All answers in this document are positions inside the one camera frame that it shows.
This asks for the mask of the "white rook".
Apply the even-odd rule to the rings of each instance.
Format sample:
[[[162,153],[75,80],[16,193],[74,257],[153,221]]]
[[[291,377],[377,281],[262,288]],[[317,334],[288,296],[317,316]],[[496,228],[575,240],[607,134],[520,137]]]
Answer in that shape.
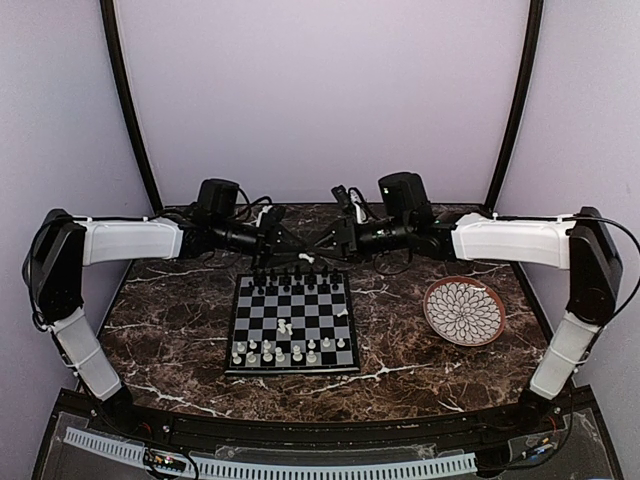
[[[298,254],[298,259],[299,260],[304,260],[310,264],[313,264],[315,262],[315,258],[311,255],[308,255],[306,253],[299,253]]]

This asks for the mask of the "black grey chessboard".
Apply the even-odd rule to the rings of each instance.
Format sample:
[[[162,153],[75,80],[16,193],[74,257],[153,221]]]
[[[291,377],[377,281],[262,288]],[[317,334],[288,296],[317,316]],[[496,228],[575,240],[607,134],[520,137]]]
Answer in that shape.
[[[343,309],[345,317],[336,317]],[[284,319],[293,328],[293,335],[278,332],[278,320]],[[331,346],[324,348],[322,340],[331,339]],[[346,345],[339,349],[336,341],[344,338]],[[308,350],[310,339],[316,341],[315,350]],[[262,361],[262,343],[273,343],[270,351],[272,364]],[[291,360],[292,348],[299,345],[304,362],[295,365]],[[285,361],[277,363],[275,349],[280,347]],[[236,351],[242,363],[234,365],[231,353]],[[317,363],[308,365],[306,354],[314,351]],[[248,365],[246,355],[254,352],[257,361]],[[226,364],[227,375],[278,375],[278,374],[337,374],[360,371],[359,348],[350,298],[348,273],[325,268],[321,271],[260,272],[237,277],[231,310]]]

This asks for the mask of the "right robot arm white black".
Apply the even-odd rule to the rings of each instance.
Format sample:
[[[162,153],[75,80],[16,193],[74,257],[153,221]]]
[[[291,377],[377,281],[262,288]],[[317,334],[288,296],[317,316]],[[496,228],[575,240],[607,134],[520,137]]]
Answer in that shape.
[[[312,240],[312,249],[345,262],[407,249],[442,261],[498,260],[569,271],[564,316],[525,390],[529,396],[510,413],[517,432],[534,432],[549,416],[546,400],[561,392],[600,332],[626,306],[618,300],[623,265],[608,231],[613,221],[593,207],[556,217],[435,215],[419,174],[389,174],[378,186],[386,216],[366,223],[358,221],[348,191],[333,188],[344,213]]]

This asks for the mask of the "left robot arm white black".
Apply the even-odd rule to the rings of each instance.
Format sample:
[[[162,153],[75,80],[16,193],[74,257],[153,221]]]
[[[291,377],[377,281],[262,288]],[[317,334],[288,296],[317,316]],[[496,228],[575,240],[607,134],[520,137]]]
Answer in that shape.
[[[204,180],[196,200],[138,218],[76,216],[53,209],[35,233],[22,265],[34,327],[51,336],[66,365],[104,404],[101,417],[120,436],[141,427],[140,412],[110,363],[86,315],[85,272],[125,270],[137,260],[186,260],[217,251],[250,258],[254,268],[297,260],[304,243],[282,223],[285,209],[271,205],[256,224],[237,210],[238,183]]]

